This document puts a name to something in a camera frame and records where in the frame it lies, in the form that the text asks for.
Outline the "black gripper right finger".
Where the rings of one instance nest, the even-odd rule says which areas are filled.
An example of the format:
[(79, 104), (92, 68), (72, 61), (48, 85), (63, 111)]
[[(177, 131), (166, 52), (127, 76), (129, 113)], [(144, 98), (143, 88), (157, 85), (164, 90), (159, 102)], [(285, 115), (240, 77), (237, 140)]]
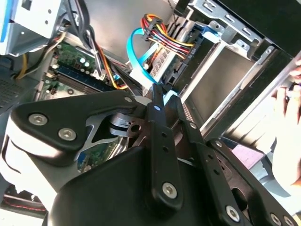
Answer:
[(296, 221), (220, 140), (205, 142), (187, 120), (181, 100), (167, 102), (167, 118), (178, 126), (201, 177), (204, 206), (213, 226), (294, 226)]

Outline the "person's hand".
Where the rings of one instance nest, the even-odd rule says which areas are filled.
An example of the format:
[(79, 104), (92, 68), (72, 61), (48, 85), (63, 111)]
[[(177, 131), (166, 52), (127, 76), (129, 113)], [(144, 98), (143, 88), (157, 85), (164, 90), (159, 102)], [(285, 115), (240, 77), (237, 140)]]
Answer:
[(297, 83), (286, 99), (287, 88), (279, 87), (273, 95), (273, 132), (276, 147), (272, 172), (276, 181), (289, 193), (301, 191), (301, 60), (289, 75)]

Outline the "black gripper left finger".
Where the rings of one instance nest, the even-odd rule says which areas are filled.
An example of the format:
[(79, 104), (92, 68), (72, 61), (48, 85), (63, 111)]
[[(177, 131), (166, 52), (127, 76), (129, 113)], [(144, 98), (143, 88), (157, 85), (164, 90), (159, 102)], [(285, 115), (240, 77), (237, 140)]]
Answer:
[(10, 115), (10, 146), (67, 167), (95, 145), (133, 137), (150, 154), (150, 200), (179, 210), (183, 191), (162, 87), (153, 85), (150, 94), (146, 104), (116, 90), (19, 105)]

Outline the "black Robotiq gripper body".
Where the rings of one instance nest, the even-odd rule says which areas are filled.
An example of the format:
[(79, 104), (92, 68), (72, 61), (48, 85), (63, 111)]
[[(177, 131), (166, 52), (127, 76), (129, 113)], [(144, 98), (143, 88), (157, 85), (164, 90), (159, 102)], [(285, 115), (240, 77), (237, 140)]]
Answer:
[(196, 167), (179, 160), (183, 207), (163, 211), (149, 203), (147, 153), (134, 148), (72, 179), (58, 192), (50, 226), (220, 226)]

